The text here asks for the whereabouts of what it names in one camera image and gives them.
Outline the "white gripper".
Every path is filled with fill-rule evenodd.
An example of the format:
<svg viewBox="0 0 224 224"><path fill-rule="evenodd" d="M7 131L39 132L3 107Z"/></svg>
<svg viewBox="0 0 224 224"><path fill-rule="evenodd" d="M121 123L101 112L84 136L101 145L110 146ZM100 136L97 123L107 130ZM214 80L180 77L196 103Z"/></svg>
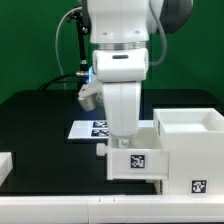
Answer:
<svg viewBox="0 0 224 224"><path fill-rule="evenodd" d="M137 133L141 83L104 83L103 102L110 135L118 140L120 148L128 148Z"/></svg>

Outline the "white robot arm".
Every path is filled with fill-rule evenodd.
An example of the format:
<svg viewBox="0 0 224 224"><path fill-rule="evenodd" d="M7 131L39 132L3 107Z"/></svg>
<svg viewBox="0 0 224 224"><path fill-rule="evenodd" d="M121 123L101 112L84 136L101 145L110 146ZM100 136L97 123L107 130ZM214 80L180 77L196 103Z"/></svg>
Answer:
<svg viewBox="0 0 224 224"><path fill-rule="evenodd" d="M101 94L110 140L127 148L138 129L141 82L151 66L163 62L168 34L189 19L193 0L87 0L91 22L93 75L79 101L94 108Z"/></svg>

